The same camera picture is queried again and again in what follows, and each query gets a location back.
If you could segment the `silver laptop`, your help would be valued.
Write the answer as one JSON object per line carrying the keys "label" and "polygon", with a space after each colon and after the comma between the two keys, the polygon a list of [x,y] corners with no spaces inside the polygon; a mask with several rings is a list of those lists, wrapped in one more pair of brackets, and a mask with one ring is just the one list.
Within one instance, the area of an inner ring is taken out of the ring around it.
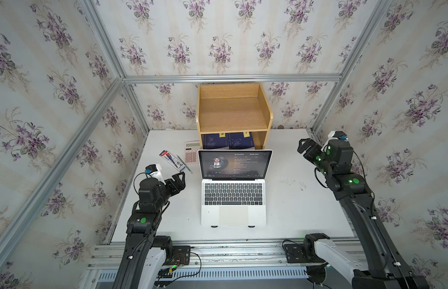
{"label": "silver laptop", "polygon": [[198,151],[202,175],[201,224],[265,226],[266,177],[272,150]]}

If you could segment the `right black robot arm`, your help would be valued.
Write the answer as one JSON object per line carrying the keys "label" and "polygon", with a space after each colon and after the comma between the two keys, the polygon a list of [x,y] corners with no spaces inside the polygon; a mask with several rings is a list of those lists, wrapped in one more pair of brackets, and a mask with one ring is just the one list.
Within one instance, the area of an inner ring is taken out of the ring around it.
{"label": "right black robot arm", "polygon": [[425,277],[405,262],[386,231],[375,208],[373,191],[366,179],[351,171],[354,149],[342,132],[334,132],[325,146],[310,138],[299,141],[298,153],[325,177],[346,212],[364,250],[366,264],[359,262],[324,233],[307,234],[303,254],[307,260],[322,259],[355,289],[427,289]]}

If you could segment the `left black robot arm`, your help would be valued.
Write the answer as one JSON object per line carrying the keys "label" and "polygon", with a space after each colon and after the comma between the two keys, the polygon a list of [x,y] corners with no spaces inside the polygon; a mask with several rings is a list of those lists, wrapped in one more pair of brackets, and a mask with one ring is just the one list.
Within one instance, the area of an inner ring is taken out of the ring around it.
{"label": "left black robot arm", "polygon": [[125,249],[114,289],[151,288],[166,261],[173,257],[171,237],[156,236],[169,199],[185,189],[185,173],[165,181],[147,173],[138,186],[138,201],[127,221]]}

